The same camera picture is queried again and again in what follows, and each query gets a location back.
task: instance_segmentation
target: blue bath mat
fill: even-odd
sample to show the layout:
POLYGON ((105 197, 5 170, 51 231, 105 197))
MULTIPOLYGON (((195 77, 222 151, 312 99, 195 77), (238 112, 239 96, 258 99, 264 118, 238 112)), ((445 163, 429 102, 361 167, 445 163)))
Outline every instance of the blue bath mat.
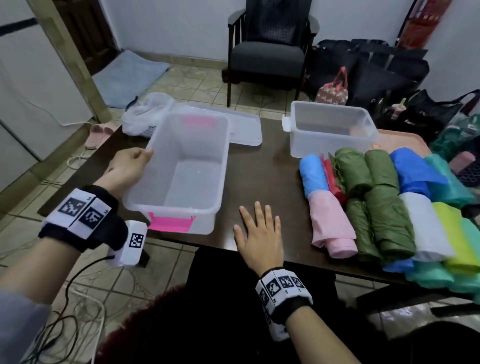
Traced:
POLYGON ((168 63, 149 61, 126 50, 93 80, 108 107, 124 109, 169 67, 168 63))

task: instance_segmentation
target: gray sleeve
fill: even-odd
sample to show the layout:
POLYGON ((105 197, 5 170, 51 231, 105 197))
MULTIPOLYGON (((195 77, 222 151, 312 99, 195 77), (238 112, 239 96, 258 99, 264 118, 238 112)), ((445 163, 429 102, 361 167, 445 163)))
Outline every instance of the gray sleeve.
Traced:
POLYGON ((0 363, 18 363, 46 323, 50 306, 0 291, 0 363))

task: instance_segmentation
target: rolled white cloth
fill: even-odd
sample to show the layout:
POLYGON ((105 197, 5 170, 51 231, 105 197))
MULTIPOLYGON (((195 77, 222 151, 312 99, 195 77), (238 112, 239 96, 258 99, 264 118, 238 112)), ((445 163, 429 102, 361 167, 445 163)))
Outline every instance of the rolled white cloth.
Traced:
POLYGON ((415 232, 417 253, 413 259, 421 262, 441 262, 454 257, 455 251, 448 242, 430 199, 414 192, 405 192, 400 198, 407 207, 415 232))

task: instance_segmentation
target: table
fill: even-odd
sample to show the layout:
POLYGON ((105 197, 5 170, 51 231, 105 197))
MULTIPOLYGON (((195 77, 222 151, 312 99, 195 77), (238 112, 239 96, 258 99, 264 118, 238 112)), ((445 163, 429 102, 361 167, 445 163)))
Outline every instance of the table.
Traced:
MULTIPOLYGON (((281 122, 262 119, 262 135, 263 143, 257 147, 230 144, 222 206, 216 215, 215 228, 211 234, 194 235, 149 230, 148 236, 188 245, 237 250, 232 227, 241 223, 238 208, 243 205, 252 213, 253 204, 258 200, 263 205, 269 204, 273 214, 281 218, 286 261, 391 284, 358 298, 359 308, 364 312, 374 312, 378 309, 384 311, 421 303, 419 296, 422 295, 427 295, 423 302, 453 295, 447 290, 422 289, 406 281, 401 274, 383 272, 380 267, 363 265, 355 258, 331 259, 326 250, 312 246, 308 201, 303 195, 299 159, 290 155, 289 134, 282 130, 281 122), (404 302, 402 297, 407 297, 408 301, 404 302)), ((74 188, 94 183, 118 150, 135 146, 145 147, 147 142, 148 140, 142 137, 127 136, 119 128, 39 209, 38 213, 47 216, 74 188)), ((119 208, 119 215, 125 220, 148 223, 141 213, 128 211, 123 206, 119 208)))

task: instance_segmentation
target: slipper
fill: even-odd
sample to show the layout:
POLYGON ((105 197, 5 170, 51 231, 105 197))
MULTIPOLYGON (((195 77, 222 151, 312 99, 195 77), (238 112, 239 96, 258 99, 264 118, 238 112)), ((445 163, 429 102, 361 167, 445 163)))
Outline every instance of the slipper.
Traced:
POLYGON ((92 125, 90 128, 90 135, 88 136, 87 140, 85 141, 85 148, 86 149, 97 149, 98 143, 102 140, 104 136, 103 129, 100 125, 92 125))
POLYGON ((102 128, 102 135, 100 140, 98 141, 96 147, 100 148, 100 146, 107 141, 108 138, 119 128, 112 122, 106 122, 105 124, 99 125, 102 128))

